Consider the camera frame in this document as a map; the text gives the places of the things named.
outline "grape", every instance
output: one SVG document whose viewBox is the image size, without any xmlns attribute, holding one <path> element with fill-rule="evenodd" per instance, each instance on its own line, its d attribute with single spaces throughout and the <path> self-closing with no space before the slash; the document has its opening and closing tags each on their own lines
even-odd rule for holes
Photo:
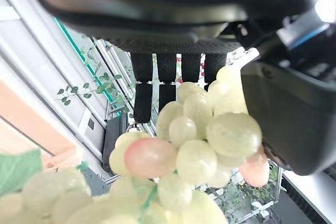
<svg viewBox="0 0 336 224">
<path fill-rule="evenodd" d="M 110 194 L 102 194 L 99 196 L 92 197 L 93 202 L 99 203 L 99 202 L 106 202 L 110 199 Z"/>
<path fill-rule="evenodd" d="M 222 96 L 224 96 L 230 90 L 230 86 L 222 81 L 214 81 L 210 84 L 208 88 L 208 98 L 214 109 L 216 104 L 221 100 Z"/>
<path fill-rule="evenodd" d="M 269 164 L 266 155 L 260 155 L 256 161 L 246 162 L 239 167 L 239 172 L 246 183 L 251 186 L 261 187 L 266 185 L 269 179 Z"/>
<path fill-rule="evenodd" d="M 62 184 L 64 191 L 80 190 L 91 195 L 91 191 L 88 192 L 89 187 L 83 173 L 77 169 L 61 169 L 56 173 L 55 179 L 59 184 Z"/>
<path fill-rule="evenodd" d="M 226 113 L 213 118 L 207 127 L 211 147 L 228 157 L 248 157 L 261 145 L 261 129 L 251 116 Z"/>
<path fill-rule="evenodd" d="M 191 204 L 182 213 L 183 224 L 227 224 L 221 209 L 202 191 L 194 191 Z"/>
<path fill-rule="evenodd" d="M 249 163 L 256 162 L 261 158 L 263 158 L 264 154 L 265 154 L 264 147 L 261 145 L 256 153 L 248 157 L 247 162 Z"/>
<path fill-rule="evenodd" d="M 42 217 L 31 210 L 23 210 L 6 218 L 1 224 L 44 224 Z"/>
<path fill-rule="evenodd" d="M 74 212 L 91 203 L 93 203 L 93 200 L 82 191 L 70 191 L 56 202 L 51 218 L 54 224 L 65 224 Z"/>
<path fill-rule="evenodd" d="M 115 215 L 101 224 L 139 224 L 138 220 L 129 215 Z"/>
<path fill-rule="evenodd" d="M 156 121 L 156 133 L 162 140 L 169 139 L 169 126 L 178 116 L 182 115 L 183 106 L 178 102 L 169 102 L 160 111 Z"/>
<path fill-rule="evenodd" d="M 113 216 L 113 208 L 109 203 L 94 203 L 87 205 L 68 218 L 66 224 L 96 224 L 102 223 Z"/>
<path fill-rule="evenodd" d="M 112 184 L 110 199 L 114 202 L 133 202 L 142 206 L 155 185 L 155 182 L 148 179 L 125 176 Z"/>
<path fill-rule="evenodd" d="M 181 115 L 175 118 L 169 126 L 169 137 L 176 148 L 196 138 L 197 128 L 193 120 Z"/>
<path fill-rule="evenodd" d="M 225 187 L 227 183 L 229 183 L 230 179 L 231 179 L 230 168 L 218 162 L 216 173 L 208 180 L 207 184 L 210 187 L 222 188 Z"/>
<path fill-rule="evenodd" d="M 150 202 L 149 207 L 142 215 L 142 222 L 144 224 L 168 224 L 168 217 L 166 211 L 156 202 Z"/>
<path fill-rule="evenodd" d="M 235 168 L 246 162 L 245 157 L 227 157 L 217 154 L 217 161 L 228 168 Z"/>
<path fill-rule="evenodd" d="M 183 115 L 194 121 L 197 128 L 197 138 L 205 138 L 206 126 L 213 116 L 212 106 L 207 96 L 190 95 L 183 104 Z"/>
<path fill-rule="evenodd" d="M 168 224 L 183 224 L 182 214 L 179 212 L 166 211 Z"/>
<path fill-rule="evenodd" d="M 28 209 L 51 213 L 55 202 L 64 191 L 64 185 L 56 179 L 56 174 L 38 173 L 23 188 L 23 202 Z"/>
<path fill-rule="evenodd" d="M 192 200 L 193 190 L 190 184 L 176 174 L 160 178 L 157 186 L 161 205 L 169 211 L 183 211 Z"/>
<path fill-rule="evenodd" d="M 176 149 L 163 140 L 144 138 L 132 143 L 125 152 L 125 164 L 135 176 L 156 178 L 176 169 Z"/>
<path fill-rule="evenodd" d="M 182 104 L 191 94 L 206 94 L 206 91 L 193 82 L 183 82 L 177 89 L 177 98 Z"/>
<path fill-rule="evenodd" d="M 0 222 L 5 218 L 19 213 L 23 207 L 20 193 L 8 194 L 0 198 Z"/>
<path fill-rule="evenodd" d="M 216 80 L 232 85 L 241 85 L 240 67 L 224 66 L 217 72 Z"/>
<path fill-rule="evenodd" d="M 217 80 L 227 83 L 231 89 L 217 100 L 214 107 L 214 117 L 227 112 L 248 114 L 243 86 L 241 85 L 240 68 L 225 66 L 217 73 Z"/>
<path fill-rule="evenodd" d="M 129 133 L 124 133 L 126 137 L 123 138 L 122 140 L 123 144 L 120 144 L 118 145 L 118 147 L 114 148 L 109 158 L 109 164 L 110 164 L 111 170 L 116 174 L 127 175 L 130 173 L 128 169 L 126 168 L 124 156 L 125 156 L 125 152 L 128 149 L 128 147 L 138 139 L 133 137 L 134 136 L 133 134 L 129 134 Z"/>
<path fill-rule="evenodd" d="M 66 224 L 110 223 L 109 221 L 113 220 L 113 217 L 117 215 L 127 215 L 130 218 L 138 219 L 140 216 L 140 209 L 132 205 L 132 203 L 128 206 L 124 206 L 119 202 L 115 202 L 115 205 L 111 202 L 94 203 L 76 211 L 70 216 Z"/>
<path fill-rule="evenodd" d="M 248 114 L 243 90 L 230 89 L 216 101 L 214 106 L 214 117 L 228 113 L 240 112 Z"/>
<path fill-rule="evenodd" d="M 150 136 L 146 132 L 141 131 L 126 132 L 117 138 L 115 148 L 120 147 L 124 143 L 134 142 L 135 140 L 147 137 Z"/>
<path fill-rule="evenodd" d="M 217 156 L 209 144 L 199 140 L 186 142 L 176 159 L 179 176 L 193 185 L 207 182 L 216 172 Z"/>
</svg>

